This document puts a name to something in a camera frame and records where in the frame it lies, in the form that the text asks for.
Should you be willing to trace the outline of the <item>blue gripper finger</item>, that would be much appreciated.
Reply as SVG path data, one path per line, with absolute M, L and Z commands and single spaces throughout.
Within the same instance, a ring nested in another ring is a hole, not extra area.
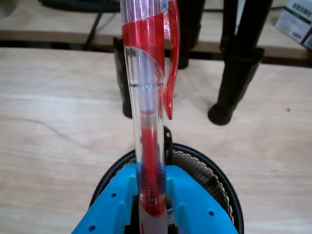
M 166 195 L 171 198 L 175 225 L 181 234 L 236 234 L 225 210 L 188 173 L 166 166 Z
M 128 164 L 108 184 L 74 234 L 122 234 L 130 225 L 133 197 L 138 195 L 136 165 Z

